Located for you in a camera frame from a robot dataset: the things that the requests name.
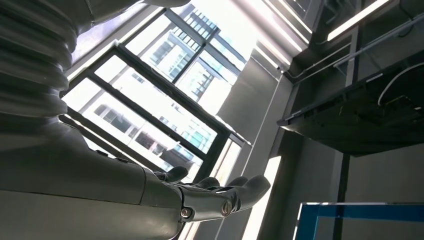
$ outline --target bolt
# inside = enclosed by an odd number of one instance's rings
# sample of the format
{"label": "bolt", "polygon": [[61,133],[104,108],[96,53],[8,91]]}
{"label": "bolt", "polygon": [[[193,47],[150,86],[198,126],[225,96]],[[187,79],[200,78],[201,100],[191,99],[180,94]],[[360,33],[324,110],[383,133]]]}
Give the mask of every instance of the bolt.
{"label": "bolt", "polygon": [[229,200],[226,200],[224,204],[222,205],[222,210],[221,210],[222,216],[227,217],[228,215],[230,215],[232,210],[233,210],[233,204]]}
{"label": "bolt", "polygon": [[190,217],[190,215],[192,214],[192,211],[188,208],[183,208],[181,210],[181,217],[188,219]]}

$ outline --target blue frame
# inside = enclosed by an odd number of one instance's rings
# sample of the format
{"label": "blue frame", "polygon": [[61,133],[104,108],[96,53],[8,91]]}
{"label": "blue frame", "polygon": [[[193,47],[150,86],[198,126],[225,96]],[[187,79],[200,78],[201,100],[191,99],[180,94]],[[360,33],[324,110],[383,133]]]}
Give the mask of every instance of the blue frame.
{"label": "blue frame", "polygon": [[302,203],[293,239],[315,240],[319,217],[424,222],[424,203]]}

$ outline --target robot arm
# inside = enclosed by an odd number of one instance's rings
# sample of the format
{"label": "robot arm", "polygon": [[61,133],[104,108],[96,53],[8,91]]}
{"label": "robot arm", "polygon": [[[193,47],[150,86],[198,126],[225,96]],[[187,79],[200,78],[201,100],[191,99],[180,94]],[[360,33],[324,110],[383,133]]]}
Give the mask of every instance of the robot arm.
{"label": "robot arm", "polygon": [[263,176],[175,184],[90,150],[59,122],[77,36],[137,2],[0,0],[0,239],[170,239],[183,222],[225,218],[269,189]]}

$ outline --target black window frame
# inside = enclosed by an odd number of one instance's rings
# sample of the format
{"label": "black window frame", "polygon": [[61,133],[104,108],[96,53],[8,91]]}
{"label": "black window frame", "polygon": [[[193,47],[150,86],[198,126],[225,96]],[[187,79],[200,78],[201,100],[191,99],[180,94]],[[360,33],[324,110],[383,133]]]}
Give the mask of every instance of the black window frame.
{"label": "black window frame", "polygon": [[[144,29],[146,29],[150,24],[152,24],[156,19],[160,16],[165,15],[168,17],[171,22],[176,25],[178,28],[182,30],[183,33],[186,33],[191,39],[200,44],[200,47],[195,54],[190,58],[188,63],[184,66],[184,68],[180,71],[180,73],[176,76],[174,81],[170,82],[165,77],[162,77],[160,73],[156,72],[152,69],[147,63],[143,62],[139,56],[133,54],[129,51],[125,45],[128,44],[132,39],[134,39],[139,33],[141,33]],[[195,156],[199,157],[203,163],[198,170],[196,177],[193,182],[196,183],[201,179],[208,177],[214,166],[217,162],[223,148],[228,139],[232,139],[239,145],[245,144],[245,140],[238,137],[235,132],[229,130],[224,124],[218,121],[214,116],[207,113],[197,102],[188,97],[184,92],[178,89],[175,83],[183,76],[184,73],[188,71],[188,69],[196,62],[196,60],[200,57],[200,54],[203,51],[208,51],[208,53],[217,59],[224,67],[229,69],[231,72],[236,74],[240,74],[240,70],[235,67],[233,63],[231,63],[222,53],[220,53],[216,48],[214,48],[210,44],[210,40],[218,36],[220,30],[218,27],[214,29],[214,31],[210,34],[210,36],[205,39],[203,38],[197,31],[190,27],[188,23],[186,23],[180,16],[174,13],[169,8],[164,8],[158,14],[156,14],[152,19],[150,19],[145,25],[143,25],[140,29],[138,29],[132,36],[130,36],[125,42],[119,45],[112,46],[106,53],[104,53],[100,58],[98,58],[94,63],[88,66],[84,71],[82,71],[78,76],[76,76],[69,85],[69,89],[65,92],[61,93],[61,97],[64,97],[67,93],[72,91],[79,83],[81,83],[85,79],[89,79],[97,86],[99,86],[103,91],[110,94],[112,97],[116,98],[130,110],[138,114],[140,117],[144,118],[153,126],[157,127],[164,134],[168,135],[175,141],[179,141],[180,145],[185,149],[190,151]],[[172,98],[177,104],[185,108],[188,112],[190,112],[194,117],[198,118],[201,122],[205,123],[209,128],[217,133],[214,141],[212,142],[207,153],[202,152],[197,147],[195,147],[192,143],[187,141],[185,138],[180,136],[178,133],[174,131],[172,126],[168,126],[164,124],[159,119],[153,117],[148,111],[143,109],[141,106],[133,102],[131,99],[126,97],[123,93],[113,88],[113,86],[104,81],[101,77],[95,74],[95,71],[99,69],[104,63],[106,63],[110,58],[116,56],[120,58],[123,62],[127,64],[128,67],[133,68],[135,72],[145,78],[147,81],[150,81],[153,86],[170,98]],[[162,171],[158,166],[154,165],[145,157],[141,156],[139,153],[135,152],[122,142],[120,142],[117,138],[110,135],[108,132],[105,132],[100,127],[92,123],[90,120],[86,119],[80,113],[68,107],[68,115],[60,116],[61,121],[66,122],[67,124],[78,128],[84,136],[88,139],[101,146],[103,149],[109,151],[114,156],[122,156],[122,154],[117,153],[117,150],[111,147],[109,144],[105,144],[104,141],[93,135],[90,131],[100,136],[107,142],[111,143],[113,146],[128,154],[139,163],[143,164],[147,168],[150,168],[152,171]]]}

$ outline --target wire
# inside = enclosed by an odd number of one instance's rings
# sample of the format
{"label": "wire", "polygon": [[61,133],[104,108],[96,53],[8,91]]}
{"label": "wire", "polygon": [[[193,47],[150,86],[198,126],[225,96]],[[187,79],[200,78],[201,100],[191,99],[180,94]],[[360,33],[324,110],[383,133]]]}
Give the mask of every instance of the wire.
{"label": "wire", "polygon": [[397,35],[397,37],[399,37],[399,38],[406,37],[408,34],[410,34],[410,32],[412,31],[413,28],[414,28],[414,25],[412,25],[404,34],[399,33],[399,35]]}
{"label": "wire", "polygon": [[406,73],[406,72],[409,72],[410,70],[412,70],[412,69],[415,69],[415,68],[417,68],[417,67],[420,67],[420,66],[424,66],[424,62],[421,62],[421,63],[418,63],[418,64],[416,64],[416,65],[413,65],[413,66],[410,66],[410,67],[408,67],[407,69],[405,69],[405,70],[403,70],[403,71],[401,71],[398,75],[396,75],[388,84],[387,84],[387,86],[385,87],[385,89],[383,90],[383,92],[381,93],[381,95],[380,95],[380,97],[378,98],[378,102],[377,102],[377,104],[379,105],[379,106],[381,106],[381,101],[382,101],[382,98],[383,98],[383,95],[387,92],[387,90],[390,88],[390,86],[400,77],[400,76],[402,76],[404,73]]}
{"label": "wire", "polygon": [[[402,6],[402,0],[399,1],[399,9],[409,18],[410,21],[414,20],[414,18],[412,17],[412,15]],[[410,32],[412,31],[412,29],[414,28],[414,25],[412,25],[404,34],[399,34],[397,35],[399,38],[404,38],[406,37],[408,34],[410,34]]]}

